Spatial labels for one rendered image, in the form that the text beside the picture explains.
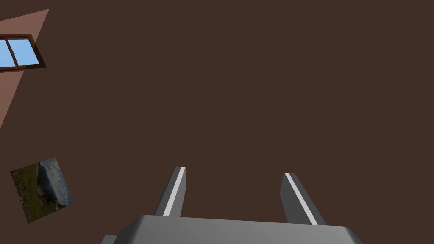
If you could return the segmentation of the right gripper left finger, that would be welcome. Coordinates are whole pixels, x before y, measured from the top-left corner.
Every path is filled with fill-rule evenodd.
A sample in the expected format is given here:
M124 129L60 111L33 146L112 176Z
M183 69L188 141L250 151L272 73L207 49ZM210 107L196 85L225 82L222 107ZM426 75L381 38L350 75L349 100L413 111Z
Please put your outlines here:
M176 167L154 211L156 216L180 217L186 192L186 168Z

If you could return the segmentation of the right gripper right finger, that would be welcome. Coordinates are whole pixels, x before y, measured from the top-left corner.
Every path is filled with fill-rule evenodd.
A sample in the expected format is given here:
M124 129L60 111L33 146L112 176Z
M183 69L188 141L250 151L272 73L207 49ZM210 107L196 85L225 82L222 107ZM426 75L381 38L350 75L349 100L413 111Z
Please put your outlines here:
M296 174L283 174L280 195L288 223L326 225Z

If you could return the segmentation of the brown framed window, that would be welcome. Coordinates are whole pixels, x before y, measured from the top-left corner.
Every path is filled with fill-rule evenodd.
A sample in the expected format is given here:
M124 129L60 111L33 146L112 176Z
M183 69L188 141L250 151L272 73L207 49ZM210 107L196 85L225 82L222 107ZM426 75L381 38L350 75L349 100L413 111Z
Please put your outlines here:
M0 35L0 73L46 68L30 34Z

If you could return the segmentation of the landscape picture on wall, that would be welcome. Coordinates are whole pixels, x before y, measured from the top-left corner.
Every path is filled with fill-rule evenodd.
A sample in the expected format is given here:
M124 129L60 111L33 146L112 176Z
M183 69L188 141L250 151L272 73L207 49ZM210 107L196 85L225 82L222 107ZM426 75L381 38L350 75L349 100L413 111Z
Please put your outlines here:
M27 223L74 203L56 158L10 172Z

